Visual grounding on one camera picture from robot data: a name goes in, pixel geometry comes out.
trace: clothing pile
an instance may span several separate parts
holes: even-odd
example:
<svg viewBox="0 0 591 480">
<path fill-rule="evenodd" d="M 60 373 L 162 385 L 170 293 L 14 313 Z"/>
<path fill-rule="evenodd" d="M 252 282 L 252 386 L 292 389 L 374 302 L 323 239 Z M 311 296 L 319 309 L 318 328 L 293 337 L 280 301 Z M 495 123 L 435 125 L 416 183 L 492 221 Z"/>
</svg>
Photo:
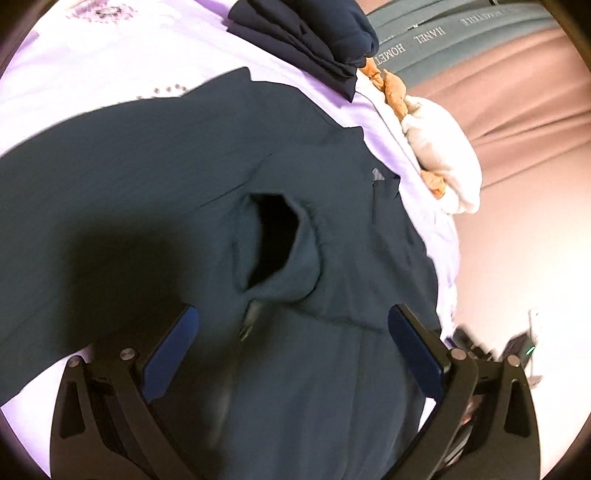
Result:
<svg viewBox="0 0 591 480">
<path fill-rule="evenodd" d="M 352 101 L 378 37 L 355 0 L 238 0 L 228 31 L 310 73 Z"/>
</svg>

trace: bed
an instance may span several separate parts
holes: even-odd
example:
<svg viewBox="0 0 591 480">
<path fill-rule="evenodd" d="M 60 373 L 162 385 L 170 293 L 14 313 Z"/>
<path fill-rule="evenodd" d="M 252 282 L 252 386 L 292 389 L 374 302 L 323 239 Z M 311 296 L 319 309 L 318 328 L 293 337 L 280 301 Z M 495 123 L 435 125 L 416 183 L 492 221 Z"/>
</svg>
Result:
<svg viewBox="0 0 591 480">
<path fill-rule="evenodd" d="M 449 332 L 459 268 L 454 221 L 423 183 L 402 132 L 382 120 L 387 105 L 364 93 L 373 88 L 368 79 L 360 78 L 358 94 L 349 104 L 307 73 L 228 34 L 225 18 L 231 0 L 130 1 L 128 18 L 120 25 L 92 17 L 73 30 L 64 27 L 64 12 L 71 4 L 61 0 L 43 17 L 0 79 L 0 155 L 80 113 L 180 96 L 247 66 L 252 80 L 295 86 L 341 126 L 361 126 L 370 152 L 400 175 L 404 207 L 436 268 L 437 312 L 444 335 Z M 86 13 L 84 8 L 69 11 L 79 18 Z M 2 406 L 19 440 L 47 473 L 53 399 L 65 362 L 54 364 Z M 427 405 L 425 417 L 432 408 Z"/>
</svg>

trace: black device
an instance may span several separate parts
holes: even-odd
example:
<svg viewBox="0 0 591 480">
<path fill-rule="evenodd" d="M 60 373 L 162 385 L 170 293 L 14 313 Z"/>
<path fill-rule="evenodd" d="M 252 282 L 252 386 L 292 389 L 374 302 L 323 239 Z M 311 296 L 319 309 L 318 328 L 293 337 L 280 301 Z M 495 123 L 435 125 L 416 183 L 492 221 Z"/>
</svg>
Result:
<svg viewBox="0 0 591 480">
<path fill-rule="evenodd" d="M 501 358 L 507 358 L 510 355 L 515 355 L 523 368 L 530 362 L 531 356 L 535 350 L 535 342 L 528 332 L 520 333 L 514 336 L 505 345 Z"/>
<path fill-rule="evenodd" d="M 197 333 L 191 306 L 167 304 L 69 359 L 51 431 L 53 480 L 197 480 L 150 412 Z M 501 362 L 449 350 L 404 305 L 388 329 L 425 396 L 437 407 L 382 480 L 539 480 L 540 444 L 531 392 L 515 358 Z M 462 418 L 482 398 L 469 428 Z"/>
</svg>

